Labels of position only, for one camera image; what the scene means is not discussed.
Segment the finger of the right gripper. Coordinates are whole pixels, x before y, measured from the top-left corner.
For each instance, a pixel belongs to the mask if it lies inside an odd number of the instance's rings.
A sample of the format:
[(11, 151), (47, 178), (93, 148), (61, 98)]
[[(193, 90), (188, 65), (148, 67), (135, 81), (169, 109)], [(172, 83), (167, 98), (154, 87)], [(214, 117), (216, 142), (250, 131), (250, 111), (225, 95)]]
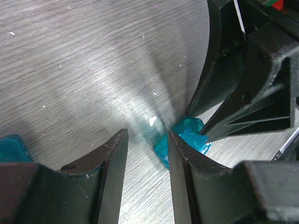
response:
[(216, 141), (293, 128), (298, 68), (299, 42), (286, 31), (267, 24), (251, 33), (242, 77), (201, 134)]

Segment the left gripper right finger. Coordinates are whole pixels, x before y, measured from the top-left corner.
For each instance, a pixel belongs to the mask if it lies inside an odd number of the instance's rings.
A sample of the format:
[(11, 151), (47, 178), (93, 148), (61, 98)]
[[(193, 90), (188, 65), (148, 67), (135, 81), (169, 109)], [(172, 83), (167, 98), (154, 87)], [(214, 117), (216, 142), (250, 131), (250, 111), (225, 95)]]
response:
[(168, 154), (177, 224), (296, 224), (299, 221), (299, 146), (271, 161), (223, 166), (173, 131)]

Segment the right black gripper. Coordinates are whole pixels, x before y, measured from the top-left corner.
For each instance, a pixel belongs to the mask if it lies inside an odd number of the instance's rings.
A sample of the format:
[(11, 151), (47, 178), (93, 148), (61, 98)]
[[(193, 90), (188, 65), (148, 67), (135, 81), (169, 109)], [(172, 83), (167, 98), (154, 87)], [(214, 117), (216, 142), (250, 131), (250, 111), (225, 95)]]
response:
[(241, 30), (232, 0), (209, 0), (210, 36), (206, 60), (199, 83), (186, 113), (196, 117), (219, 104), (239, 83), (249, 35), (272, 24), (266, 38), (278, 28), (299, 42), (299, 2), (297, 0), (239, 0), (238, 7), (245, 29)]

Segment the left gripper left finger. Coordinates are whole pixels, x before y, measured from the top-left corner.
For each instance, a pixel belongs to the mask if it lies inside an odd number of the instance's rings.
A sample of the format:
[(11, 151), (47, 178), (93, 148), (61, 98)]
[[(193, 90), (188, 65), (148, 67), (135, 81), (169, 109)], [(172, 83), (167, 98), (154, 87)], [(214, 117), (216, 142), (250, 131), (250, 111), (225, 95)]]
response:
[(121, 129), (59, 170), (35, 162), (1, 163), (1, 223), (118, 223), (127, 153), (128, 130)]

